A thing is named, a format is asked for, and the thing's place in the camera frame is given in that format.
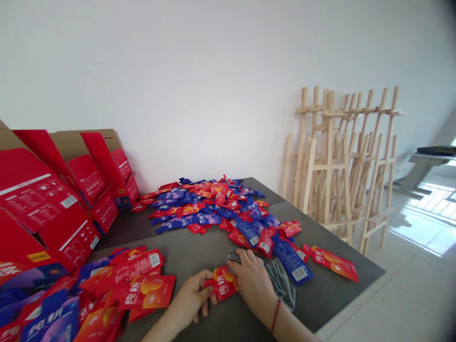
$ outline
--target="red string bracelet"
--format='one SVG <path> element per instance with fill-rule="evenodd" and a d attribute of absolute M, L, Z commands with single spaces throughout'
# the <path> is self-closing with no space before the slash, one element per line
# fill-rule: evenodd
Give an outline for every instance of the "red string bracelet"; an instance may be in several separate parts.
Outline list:
<path fill-rule="evenodd" d="M 277 308 L 275 309 L 274 320 L 272 321 L 271 333 L 274 332 L 274 327 L 276 326 L 277 314 L 279 313 L 279 307 L 280 307 L 281 302 L 282 302 L 282 299 L 279 299 L 279 302 L 277 303 Z"/>

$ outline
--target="cardboard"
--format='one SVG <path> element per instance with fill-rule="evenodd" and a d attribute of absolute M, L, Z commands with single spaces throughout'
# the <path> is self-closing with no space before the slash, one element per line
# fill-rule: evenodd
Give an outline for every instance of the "cardboard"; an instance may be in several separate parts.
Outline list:
<path fill-rule="evenodd" d="M 100 238 L 76 194 L 26 149 L 0 160 L 0 289 L 73 272 Z"/>
<path fill-rule="evenodd" d="M 108 184 L 76 131 L 15 130 L 14 133 L 82 197 L 82 205 L 101 234 L 118 214 Z"/>
<path fill-rule="evenodd" d="M 114 130 L 80 134 L 101 174 L 112 185 L 111 193 L 118 208 L 131 209 L 138 200 L 138 185 Z"/>

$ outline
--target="cardboard box flap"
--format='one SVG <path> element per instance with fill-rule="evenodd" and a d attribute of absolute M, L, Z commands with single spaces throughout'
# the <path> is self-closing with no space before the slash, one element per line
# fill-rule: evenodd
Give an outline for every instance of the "cardboard box flap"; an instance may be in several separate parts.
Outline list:
<path fill-rule="evenodd" d="M 46 130 L 14 130 L 14 133 L 58 174 L 71 176 L 62 155 Z"/>
<path fill-rule="evenodd" d="M 119 139 L 114 129 L 102 129 L 102 130 L 84 130 L 84 131 L 59 131 L 58 133 L 64 132 L 78 132 L 78 133 L 100 133 L 103 136 L 104 142 L 106 143 L 108 150 L 113 151 L 121 148 Z"/>
<path fill-rule="evenodd" d="M 84 140 L 76 131 L 57 132 L 49 134 L 63 159 L 70 159 L 89 154 Z"/>
<path fill-rule="evenodd" d="M 77 203 L 74 192 L 25 149 L 0 151 L 0 207 L 32 233 Z"/>
<path fill-rule="evenodd" d="M 107 189 L 107 184 L 100 171 L 88 154 L 68 160 L 68 167 L 74 176 L 78 188 L 92 209 Z"/>

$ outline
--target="pile of snack packets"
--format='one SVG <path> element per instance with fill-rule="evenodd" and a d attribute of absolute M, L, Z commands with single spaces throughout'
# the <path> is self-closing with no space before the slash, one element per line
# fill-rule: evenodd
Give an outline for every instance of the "pile of snack packets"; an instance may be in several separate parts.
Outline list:
<path fill-rule="evenodd" d="M 193 234 L 203 235 L 217 225 L 226 230 L 228 238 L 240 247 L 252 249 L 268 259 L 275 254 L 295 285 L 302 285 L 313 277 L 307 267 L 309 257 L 315 263 L 358 282 L 356 269 L 349 260 L 317 246 L 296 246 L 293 235 L 302 230 L 301 224 L 296 220 L 280 222 L 265 209 L 269 206 L 267 202 L 254 200 L 254 196 L 265 195 L 242 186 L 242 180 L 227 179 L 223 175 L 219 181 L 191 182 L 186 178 L 180 178 L 179 181 L 140 196 L 139 206 L 133 209 L 141 211 L 147 205 L 157 207 L 149 216 L 149 219 L 153 219 L 151 225 L 161 224 L 156 230 L 157 234 L 175 228 L 187 228 Z M 208 282 L 207 285 L 214 286 L 217 297 L 226 298 L 219 291 L 222 288 L 224 292 L 226 282 L 234 282 L 228 284 L 231 294 L 238 289 L 236 278 L 229 274 L 227 268 L 217 269 L 214 279 L 218 281 Z"/>
<path fill-rule="evenodd" d="M 0 295 L 0 341 L 115 341 L 127 311 L 132 322 L 169 306 L 176 276 L 161 275 L 163 262 L 158 249 L 119 248 L 46 291 L 6 291 Z"/>
<path fill-rule="evenodd" d="M 358 282 L 352 262 L 316 246 L 294 244 L 301 231 L 297 221 L 280 222 L 264 208 L 267 202 L 257 190 L 241 185 L 242 180 L 166 184 L 158 191 L 142 195 L 132 211 L 157 207 L 150 216 L 152 225 L 161 223 L 157 233 L 188 228 L 205 234 L 213 225 L 228 232 L 240 247 L 252 249 L 270 259 L 275 254 L 295 285 L 313 277 L 306 263 L 312 260 Z M 146 246 L 118 248 L 105 258 L 80 267 L 48 289 L 13 288 L 0 293 L 0 342 L 90 341 L 112 342 L 123 333 L 121 320 L 140 319 L 171 301 L 176 276 L 162 275 L 164 256 Z M 214 294 L 223 301 L 239 291 L 237 278 L 227 266 L 214 270 Z"/>

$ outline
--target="sunlight on floor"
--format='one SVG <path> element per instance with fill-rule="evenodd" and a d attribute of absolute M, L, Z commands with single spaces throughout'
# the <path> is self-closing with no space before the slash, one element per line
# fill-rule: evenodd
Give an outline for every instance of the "sunlight on floor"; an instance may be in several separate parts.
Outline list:
<path fill-rule="evenodd" d="M 440 257 L 456 245 L 456 189 L 433 183 L 420 187 L 432 193 L 409 199 L 401 210 L 405 223 L 390 231 Z"/>

